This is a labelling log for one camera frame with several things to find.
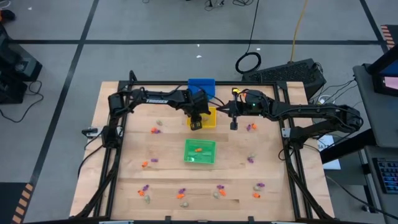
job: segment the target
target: black keyboard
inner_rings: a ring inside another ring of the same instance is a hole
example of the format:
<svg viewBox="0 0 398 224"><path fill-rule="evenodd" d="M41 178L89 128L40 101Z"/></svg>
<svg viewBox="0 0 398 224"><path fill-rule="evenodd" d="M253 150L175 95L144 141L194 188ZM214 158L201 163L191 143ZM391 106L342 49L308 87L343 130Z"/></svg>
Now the black keyboard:
<svg viewBox="0 0 398 224"><path fill-rule="evenodd" d="M373 162L383 192L398 194L398 159L374 158Z"/></svg>
<svg viewBox="0 0 398 224"><path fill-rule="evenodd" d="M308 84L316 80L315 72L316 70L309 67L308 63L297 62L253 72L247 76L247 79L252 82L280 80L287 82L301 81L304 84Z"/></svg>

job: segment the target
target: blue container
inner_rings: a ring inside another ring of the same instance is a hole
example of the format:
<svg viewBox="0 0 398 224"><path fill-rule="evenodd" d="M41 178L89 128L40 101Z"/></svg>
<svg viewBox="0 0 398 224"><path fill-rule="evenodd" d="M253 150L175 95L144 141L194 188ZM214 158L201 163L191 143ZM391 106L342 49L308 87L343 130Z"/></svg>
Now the blue container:
<svg viewBox="0 0 398 224"><path fill-rule="evenodd" d="M192 93L196 93L200 91L200 88L206 91L207 98L210 100L213 96L216 95L216 80L214 78L190 78L188 79L188 89L192 91Z"/></svg>

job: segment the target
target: wooden table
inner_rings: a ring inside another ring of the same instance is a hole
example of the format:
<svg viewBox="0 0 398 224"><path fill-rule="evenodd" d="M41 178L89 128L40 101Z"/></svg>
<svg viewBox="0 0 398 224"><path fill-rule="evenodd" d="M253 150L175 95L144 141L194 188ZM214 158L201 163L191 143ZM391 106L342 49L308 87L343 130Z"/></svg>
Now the wooden table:
<svg viewBox="0 0 398 224"><path fill-rule="evenodd" d="M108 118L108 96L116 92L117 82L103 82L95 109L92 126L102 127ZM170 91L175 86L144 86L152 91ZM232 86L217 86L216 95L224 102L232 99ZM271 86L234 86L261 90L273 98ZM288 83L292 104L307 104L302 83ZM163 126L158 127L162 134L151 134L156 120ZM217 113L215 129L191 131L185 124L183 111L165 105L140 105L129 114L124 136L118 181L114 195L111 218L114 220L164 220L170 215L172 220L248 220L253 216L256 221L292 221L294 213L290 198L289 182L285 163L278 159L282 141L278 122L262 117L238 117L237 131L229 129L231 118ZM256 123L258 128L248 132L246 126ZM295 119L296 126L308 126L311 119ZM216 162L214 165L189 164L183 161L185 140L207 139L217 142ZM96 140L88 146L87 156L101 144ZM306 144L317 146L315 140ZM78 179L75 197L70 215L77 214L89 201L98 188L105 150L100 150L83 166ZM255 153L254 163L247 162L247 156ZM333 216L325 173L319 153L309 147L301 150L303 168L309 191L325 211ZM158 158L159 162L150 162L143 169L142 162ZM254 198L253 186L265 183L260 192L261 198ZM149 184L147 194L151 203L146 204L137 193ZM227 195L215 199L212 192L216 186L225 186ZM177 199L178 190L186 188L186 196ZM305 216L302 195L297 189L301 216ZM180 207L188 202L189 207ZM103 203L101 214L104 214Z"/></svg>

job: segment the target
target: orange toy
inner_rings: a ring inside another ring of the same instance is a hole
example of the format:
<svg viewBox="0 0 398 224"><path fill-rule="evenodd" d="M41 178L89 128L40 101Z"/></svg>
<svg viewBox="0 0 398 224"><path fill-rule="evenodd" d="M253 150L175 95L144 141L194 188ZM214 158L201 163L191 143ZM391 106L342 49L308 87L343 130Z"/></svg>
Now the orange toy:
<svg viewBox="0 0 398 224"><path fill-rule="evenodd" d="M148 161L142 163L142 168L145 168L146 166L148 166Z"/></svg>
<svg viewBox="0 0 398 224"><path fill-rule="evenodd" d="M226 195L225 190L220 189L219 192L220 192L220 194L221 194L222 196L225 196L225 195Z"/></svg>

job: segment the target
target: green plastic container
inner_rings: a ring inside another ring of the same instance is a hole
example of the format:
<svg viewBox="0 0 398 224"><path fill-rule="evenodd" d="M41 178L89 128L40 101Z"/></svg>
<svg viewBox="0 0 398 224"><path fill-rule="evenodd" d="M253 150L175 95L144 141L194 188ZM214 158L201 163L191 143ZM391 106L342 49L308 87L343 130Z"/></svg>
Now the green plastic container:
<svg viewBox="0 0 398 224"><path fill-rule="evenodd" d="M184 161L201 164L214 164L216 161L216 142L187 139L185 141Z"/></svg>

